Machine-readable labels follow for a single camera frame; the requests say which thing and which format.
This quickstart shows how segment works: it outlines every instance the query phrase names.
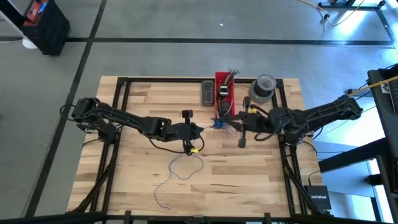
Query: concrete floor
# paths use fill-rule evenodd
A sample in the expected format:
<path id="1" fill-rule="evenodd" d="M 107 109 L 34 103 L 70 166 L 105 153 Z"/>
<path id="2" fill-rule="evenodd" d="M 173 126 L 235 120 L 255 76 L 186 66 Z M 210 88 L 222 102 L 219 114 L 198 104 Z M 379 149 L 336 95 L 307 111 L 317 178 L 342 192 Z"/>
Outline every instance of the concrete floor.
<path id="1" fill-rule="evenodd" d="M 23 11 L 29 0 L 13 2 Z M 71 37 L 88 37 L 101 0 L 56 2 L 71 22 Z M 391 0 L 382 13 L 398 37 L 396 7 L 398 3 Z M 348 14 L 342 9 L 329 12 L 332 23 Z M 17 33 L 0 22 L 1 36 L 17 36 Z M 391 40 L 374 11 L 355 12 L 340 26 L 330 27 L 321 22 L 316 10 L 296 0 L 244 3 L 238 0 L 112 0 L 106 4 L 96 37 Z M 197 77 L 212 76 L 216 70 L 233 67 L 241 71 L 242 77 L 268 73 L 277 78 L 299 78 L 305 106 L 311 108 L 335 100 L 346 89 L 362 86 L 368 70 L 398 61 L 392 45 L 276 43 L 95 42 L 85 63 L 75 101 L 95 96 L 103 75 Z M 0 44 L 2 219 L 21 217 L 25 213 L 59 119 L 59 107 L 69 94 L 85 46 L 85 42 L 69 42 L 61 56 L 48 57 L 38 50 L 27 50 L 20 43 Z M 364 109 L 374 106 L 374 102 L 365 98 L 359 104 Z M 382 136 L 376 110 L 369 110 L 360 120 L 349 121 L 333 131 L 340 124 L 336 122 L 325 127 L 324 135 L 317 141 L 360 146 Z M 67 123 L 36 215 L 65 212 L 84 137 L 75 124 Z"/>

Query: butcher block tabletop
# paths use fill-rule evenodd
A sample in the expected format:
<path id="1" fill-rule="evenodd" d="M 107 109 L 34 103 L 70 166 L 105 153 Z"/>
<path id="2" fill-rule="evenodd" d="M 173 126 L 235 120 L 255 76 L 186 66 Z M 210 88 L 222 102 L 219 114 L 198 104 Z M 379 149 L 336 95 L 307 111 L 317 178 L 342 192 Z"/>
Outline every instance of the butcher block tabletop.
<path id="1" fill-rule="evenodd" d="M 96 97 L 112 105 L 117 79 L 102 77 Z M 299 80 L 285 78 L 283 81 L 289 108 L 304 110 Z M 249 85 L 235 84 L 236 113 L 242 110 Z M 279 91 L 275 92 L 278 105 L 281 105 Z M 123 93 L 124 87 L 119 97 L 119 109 Z M 213 125 L 214 107 L 202 106 L 200 93 L 200 83 L 151 82 L 150 78 L 147 82 L 131 83 L 128 113 L 183 123 L 181 111 L 193 110 L 191 122 L 205 128 L 201 133 L 205 148 L 196 154 L 203 160 L 203 168 L 188 180 L 181 180 L 173 174 L 166 184 L 160 186 L 156 192 L 157 199 L 161 205 L 169 207 L 162 208 L 155 200 L 154 190 L 167 180 L 168 166 L 179 154 L 156 149 L 137 130 L 123 127 L 108 214 L 124 215 L 126 210 L 130 210 L 134 215 L 153 216 L 263 217 L 264 213 L 270 213 L 272 217 L 289 217 L 278 137 L 258 142 L 254 140 L 254 133 L 247 133 L 246 147 L 239 148 L 239 132 L 232 128 L 208 128 Z M 261 107 L 270 110 L 272 102 Z M 96 138 L 97 134 L 87 134 L 85 141 Z M 310 137 L 305 140 L 313 144 Z M 160 147 L 183 150 L 181 141 L 154 142 Z M 201 141 L 196 140 L 194 145 L 200 148 Z M 99 141 L 83 147 L 68 210 L 77 207 L 94 186 L 102 149 L 103 143 Z M 306 185 L 308 175 L 319 170 L 318 159 L 307 144 L 297 146 L 297 157 L 302 182 Z M 183 156 L 174 162 L 172 169 L 185 178 L 200 167 L 198 158 Z M 322 185 L 319 172 L 311 175 L 311 182 Z M 299 213 L 298 193 L 293 184 L 292 188 L 296 212 Z M 104 187 L 99 193 L 97 210 L 102 208 L 103 195 Z"/>

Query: yellow tag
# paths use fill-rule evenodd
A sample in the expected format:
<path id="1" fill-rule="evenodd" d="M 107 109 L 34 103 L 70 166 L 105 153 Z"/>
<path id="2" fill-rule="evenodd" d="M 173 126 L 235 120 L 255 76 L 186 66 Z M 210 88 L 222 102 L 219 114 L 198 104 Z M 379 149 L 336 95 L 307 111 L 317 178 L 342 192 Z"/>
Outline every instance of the yellow tag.
<path id="1" fill-rule="evenodd" d="M 252 108 L 249 108 L 249 111 L 248 111 L 249 113 L 257 113 L 257 109 L 252 109 Z"/>

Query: netgear logo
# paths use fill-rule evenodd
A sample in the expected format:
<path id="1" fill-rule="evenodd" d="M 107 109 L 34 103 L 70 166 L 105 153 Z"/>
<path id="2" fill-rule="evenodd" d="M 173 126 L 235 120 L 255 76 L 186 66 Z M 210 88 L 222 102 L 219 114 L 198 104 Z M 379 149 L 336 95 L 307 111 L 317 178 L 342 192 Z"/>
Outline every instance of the netgear logo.
<path id="1" fill-rule="evenodd" d="M 311 195 L 312 199 L 326 199 L 326 196 L 324 195 Z"/>

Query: red container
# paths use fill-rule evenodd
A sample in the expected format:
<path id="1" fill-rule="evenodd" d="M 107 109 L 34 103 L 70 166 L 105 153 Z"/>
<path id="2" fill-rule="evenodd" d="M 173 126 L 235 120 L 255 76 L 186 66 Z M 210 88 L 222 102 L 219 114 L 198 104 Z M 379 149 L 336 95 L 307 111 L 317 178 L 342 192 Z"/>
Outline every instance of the red container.
<path id="1" fill-rule="evenodd" d="M 218 108 L 218 88 L 220 87 L 221 83 L 224 81 L 224 79 L 226 78 L 226 76 L 228 75 L 228 72 L 216 72 L 215 73 L 215 118 L 217 117 L 217 108 Z M 232 105 L 231 108 L 231 115 L 234 116 L 235 115 L 235 100 L 234 100 L 234 80 L 232 79 L 232 82 L 229 86 L 229 95 L 228 95 L 228 100 L 229 103 Z"/>

